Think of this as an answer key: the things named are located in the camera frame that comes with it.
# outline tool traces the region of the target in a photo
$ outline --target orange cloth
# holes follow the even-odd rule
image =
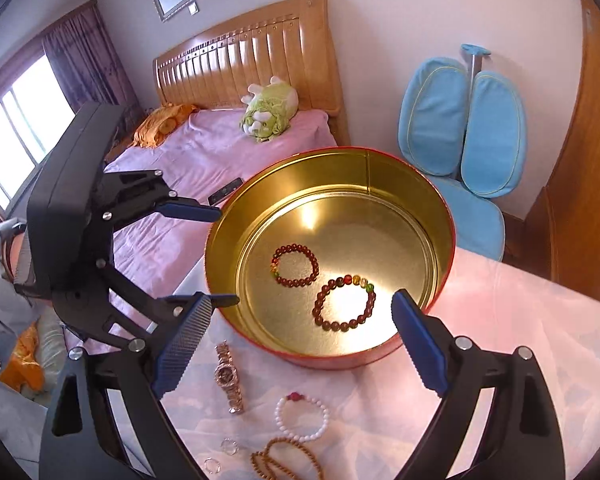
[[[157,148],[192,112],[198,110],[196,105],[173,105],[154,110],[134,133],[132,146],[141,148]]]
[[[45,375],[42,366],[38,364],[34,357],[37,346],[38,329],[36,329],[34,323],[18,338],[18,342],[11,353],[9,364],[0,374],[0,381],[17,392],[25,383],[35,392],[42,390],[45,384]]]

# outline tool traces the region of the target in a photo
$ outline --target metal screw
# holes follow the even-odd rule
[[[461,350],[468,350],[474,345],[474,342],[471,341],[467,336],[461,335],[460,337],[456,337],[456,346]]]
[[[74,348],[71,348],[71,350],[69,350],[69,359],[71,359],[71,361],[77,361],[83,355],[84,355],[84,348],[82,348],[81,346],[76,346]]]
[[[144,342],[144,339],[136,338],[136,339],[132,339],[129,342],[128,348],[132,352],[141,352],[142,350],[144,350],[145,346],[146,346],[146,343]]]
[[[522,357],[525,361],[529,361],[534,356],[534,353],[531,351],[531,348],[527,346],[521,346],[518,348],[518,355]]]

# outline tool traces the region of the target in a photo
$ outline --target round metal tin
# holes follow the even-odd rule
[[[393,293],[406,288],[428,310],[448,275],[455,230],[437,190],[415,168],[365,148],[331,148],[292,156],[246,182],[222,208],[206,243],[205,272],[213,294],[233,293],[226,320],[251,342],[306,367],[342,369],[367,364],[401,345],[391,316]],[[286,288],[270,273],[273,253],[302,244],[320,275],[309,286]],[[280,259],[280,275],[311,273],[299,253]],[[373,283],[376,306],[365,324],[325,332],[311,310],[330,279],[358,274]],[[359,286],[327,296],[325,319],[362,314]]]

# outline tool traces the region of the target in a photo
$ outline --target blue chair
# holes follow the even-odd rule
[[[444,197],[457,245],[500,261],[504,218],[490,199],[518,185],[526,155],[525,113],[512,83],[495,72],[472,80],[455,59],[427,60],[404,96],[398,143]]]

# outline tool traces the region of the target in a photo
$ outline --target stuffed toy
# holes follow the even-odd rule
[[[240,120],[241,129],[258,142],[284,132],[298,111],[298,92],[276,76],[271,78],[268,86],[250,84],[247,90],[253,96],[247,95],[241,99],[248,105]]]

